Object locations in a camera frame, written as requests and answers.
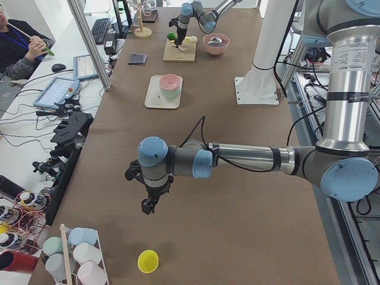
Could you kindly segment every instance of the pink bowl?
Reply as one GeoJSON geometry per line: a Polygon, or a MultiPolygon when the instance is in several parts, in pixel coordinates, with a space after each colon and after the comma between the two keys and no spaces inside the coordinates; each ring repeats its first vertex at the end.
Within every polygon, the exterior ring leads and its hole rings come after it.
{"type": "Polygon", "coordinates": [[[179,77],[175,74],[166,74],[160,79],[160,87],[166,91],[173,91],[179,87],[179,77]]]}
{"type": "Polygon", "coordinates": [[[225,34],[206,34],[203,37],[203,43],[205,45],[206,51],[211,55],[221,55],[223,52],[226,51],[228,48],[228,45],[230,43],[230,39],[225,34]],[[212,37],[219,37],[221,38],[221,45],[209,45],[208,42],[211,40],[212,37]]]}

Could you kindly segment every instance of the keyboard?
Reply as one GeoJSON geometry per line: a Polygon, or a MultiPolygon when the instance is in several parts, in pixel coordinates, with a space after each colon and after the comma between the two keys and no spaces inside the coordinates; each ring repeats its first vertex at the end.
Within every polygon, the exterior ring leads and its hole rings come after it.
{"type": "Polygon", "coordinates": [[[97,45],[102,45],[105,42],[106,33],[110,23],[110,18],[102,18],[95,21],[94,26],[91,29],[91,33],[93,34],[97,45]]]}

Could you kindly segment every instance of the gray floor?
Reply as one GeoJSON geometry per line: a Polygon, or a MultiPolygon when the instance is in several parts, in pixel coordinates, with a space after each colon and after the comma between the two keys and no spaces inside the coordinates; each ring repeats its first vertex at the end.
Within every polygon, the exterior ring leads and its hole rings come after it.
{"type": "Polygon", "coordinates": [[[20,86],[13,85],[10,83],[10,79],[3,76],[0,73],[0,118],[4,114],[4,111],[8,109],[10,104],[12,104],[17,93],[21,90],[20,86]]]}

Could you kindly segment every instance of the cutting board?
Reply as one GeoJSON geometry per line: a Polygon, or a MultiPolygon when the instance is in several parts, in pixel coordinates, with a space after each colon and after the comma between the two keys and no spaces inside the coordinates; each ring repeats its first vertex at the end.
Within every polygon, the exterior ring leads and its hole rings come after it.
{"type": "Polygon", "coordinates": [[[191,43],[188,40],[182,42],[181,47],[188,50],[181,52],[176,47],[173,47],[174,43],[170,40],[166,40],[165,52],[163,60],[164,62],[195,62],[195,48],[196,43],[191,43]]]}

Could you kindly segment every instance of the gray cup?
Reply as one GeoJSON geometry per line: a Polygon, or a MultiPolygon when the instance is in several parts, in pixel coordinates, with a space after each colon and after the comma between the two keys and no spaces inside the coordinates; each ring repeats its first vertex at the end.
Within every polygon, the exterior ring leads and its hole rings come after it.
{"type": "MultiPolygon", "coordinates": [[[[70,272],[75,270],[75,260],[70,257],[70,272]]],[[[63,254],[53,254],[46,261],[45,269],[56,280],[66,280],[65,259],[63,254]]]]}

